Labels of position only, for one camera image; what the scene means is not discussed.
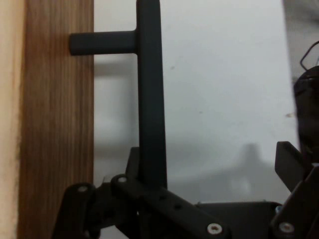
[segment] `white surface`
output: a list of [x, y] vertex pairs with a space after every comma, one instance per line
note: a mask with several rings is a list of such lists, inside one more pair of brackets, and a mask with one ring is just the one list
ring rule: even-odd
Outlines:
[[[95, 0], [95, 31], [133, 30], [135, 11], [135, 0]], [[169, 189], [192, 203], [283, 202], [276, 143], [298, 141], [281, 2], [163, 0], [161, 15]], [[137, 60], [95, 65], [99, 185], [138, 145]]]

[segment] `bolt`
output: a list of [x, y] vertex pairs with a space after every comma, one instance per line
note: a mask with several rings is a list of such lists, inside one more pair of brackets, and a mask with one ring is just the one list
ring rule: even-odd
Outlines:
[[87, 187], [87, 186], [81, 186], [81, 187], [78, 188], [78, 192], [80, 192], [80, 193], [83, 193], [83, 192], [85, 192], [86, 190], [88, 190], [88, 187]]
[[120, 178], [118, 179], [118, 182], [119, 182], [119, 183], [125, 183], [127, 180], [128, 180], [128, 179], [127, 179], [126, 177], [120, 177]]
[[283, 208], [283, 206], [277, 206], [277, 207], [275, 208], [276, 214], [278, 214], [278, 213], [281, 211], [282, 208]]
[[293, 233], [295, 231], [295, 228], [292, 224], [290, 223], [280, 223], [279, 224], [279, 229], [283, 233]]
[[207, 231], [211, 235], [218, 235], [223, 232], [223, 228], [221, 227], [220, 224], [217, 223], [211, 223], [207, 227]]

